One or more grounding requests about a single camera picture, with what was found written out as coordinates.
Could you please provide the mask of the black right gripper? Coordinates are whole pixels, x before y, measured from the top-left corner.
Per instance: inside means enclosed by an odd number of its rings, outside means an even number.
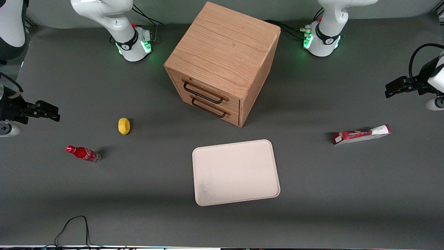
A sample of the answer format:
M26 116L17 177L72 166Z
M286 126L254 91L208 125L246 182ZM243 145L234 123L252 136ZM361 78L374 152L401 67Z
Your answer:
M55 122L60 121L59 108L45 101L36 101L29 104L24 98L8 98L4 93L0 100L0 120L27 124L28 117L48 118Z

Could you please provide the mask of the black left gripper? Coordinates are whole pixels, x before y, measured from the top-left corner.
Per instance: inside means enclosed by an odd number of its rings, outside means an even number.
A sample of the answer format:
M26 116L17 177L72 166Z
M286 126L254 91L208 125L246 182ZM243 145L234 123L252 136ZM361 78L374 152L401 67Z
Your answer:
M428 79L432 76L438 61L438 57L430 60L420 69L419 74L415 78L412 78L412 80L406 76L401 76L386 84L385 97L391 98L403 92L412 92L414 89L417 90L418 95L427 93L441 95L439 90L428 83Z

